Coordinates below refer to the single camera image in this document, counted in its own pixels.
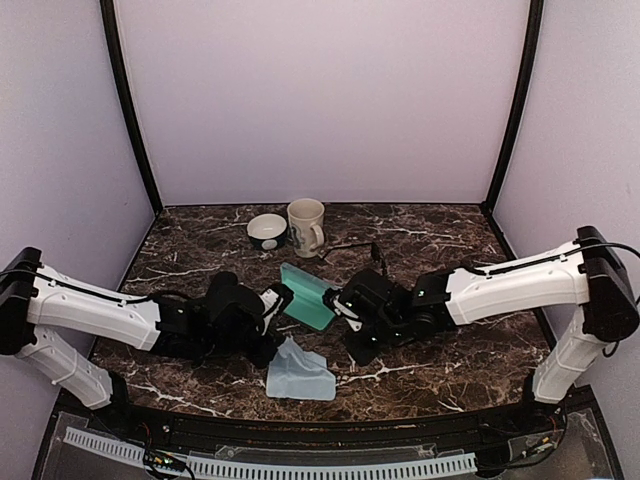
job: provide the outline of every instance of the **white wall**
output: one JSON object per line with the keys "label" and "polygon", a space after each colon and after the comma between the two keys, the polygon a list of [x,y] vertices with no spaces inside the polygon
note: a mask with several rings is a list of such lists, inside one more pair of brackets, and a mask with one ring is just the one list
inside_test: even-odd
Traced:
{"label": "white wall", "polygon": [[[640,246],[640,3],[545,2],[531,90],[496,216],[517,254],[597,226]],[[640,262],[626,253],[636,293]],[[551,310],[562,333],[566,310]],[[628,478],[640,477],[640,333],[588,372]]]}
{"label": "white wall", "polygon": [[[117,286],[153,215],[99,2],[0,2],[0,65],[0,268],[32,245],[66,274]],[[89,337],[72,339],[86,351]],[[0,477],[29,479],[57,389],[7,357],[0,385]]]}
{"label": "white wall", "polygon": [[166,204],[484,199],[528,0],[117,6]]}

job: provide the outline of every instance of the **white bowl with black design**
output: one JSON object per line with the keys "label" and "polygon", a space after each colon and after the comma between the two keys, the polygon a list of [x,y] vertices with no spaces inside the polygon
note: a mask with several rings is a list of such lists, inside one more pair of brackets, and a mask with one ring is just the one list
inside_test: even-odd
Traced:
{"label": "white bowl with black design", "polygon": [[247,225],[247,234],[257,250],[275,250],[287,241],[287,221],[275,213],[258,215]]}

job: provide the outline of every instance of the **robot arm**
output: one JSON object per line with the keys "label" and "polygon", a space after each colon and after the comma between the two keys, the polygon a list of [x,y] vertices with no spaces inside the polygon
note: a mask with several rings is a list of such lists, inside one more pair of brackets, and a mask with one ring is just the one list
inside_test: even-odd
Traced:
{"label": "robot arm", "polygon": [[603,347],[640,323],[626,269],[593,227],[540,255],[482,268],[420,276],[412,291],[363,270],[324,303],[345,318],[350,355],[366,365],[386,346],[428,338],[491,315],[573,304],[573,319],[529,386],[540,403],[560,402]]}
{"label": "robot arm", "polygon": [[139,350],[185,358],[243,352],[259,368],[275,355],[268,330],[293,293],[274,284],[261,295],[229,272],[214,276],[205,297],[137,297],[70,279],[27,248],[0,277],[0,354],[15,355],[69,390],[91,409],[126,403],[126,385],[82,357],[55,330],[61,326],[111,338]]}

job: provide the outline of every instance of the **towel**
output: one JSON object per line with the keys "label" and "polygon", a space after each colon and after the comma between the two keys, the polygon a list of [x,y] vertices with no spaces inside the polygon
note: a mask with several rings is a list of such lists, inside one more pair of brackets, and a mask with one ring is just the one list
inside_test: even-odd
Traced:
{"label": "towel", "polygon": [[267,396],[297,400],[333,400],[336,377],[327,370],[327,359],[305,352],[291,337],[278,348],[269,364]]}

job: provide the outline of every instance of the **brown marble surface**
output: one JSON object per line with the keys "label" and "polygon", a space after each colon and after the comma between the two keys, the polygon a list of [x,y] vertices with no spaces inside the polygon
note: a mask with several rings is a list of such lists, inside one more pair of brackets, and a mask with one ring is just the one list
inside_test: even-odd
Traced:
{"label": "brown marble surface", "polygon": [[[253,250],[246,224],[284,206],[177,207],[165,210],[143,246],[124,287],[132,294],[177,289],[204,294],[210,275],[234,271],[262,291],[289,262],[336,285],[371,266],[368,249],[333,252],[327,261],[300,259],[288,245]],[[411,288],[420,273],[460,261],[504,261],[478,207],[466,205],[329,204],[325,231],[330,244],[375,240],[389,276]],[[280,317],[273,328],[305,350],[328,359],[337,377],[332,402],[271,399],[266,370],[237,355],[192,369],[188,361],[155,357],[101,339],[92,360],[120,373],[134,403],[171,411],[251,420],[366,421],[406,419],[477,410],[519,399],[524,377],[548,353],[536,319],[519,312],[478,321],[456,332],[384,352],[367,367],[350,361],[340,342],[345,322],[323,334]]]}

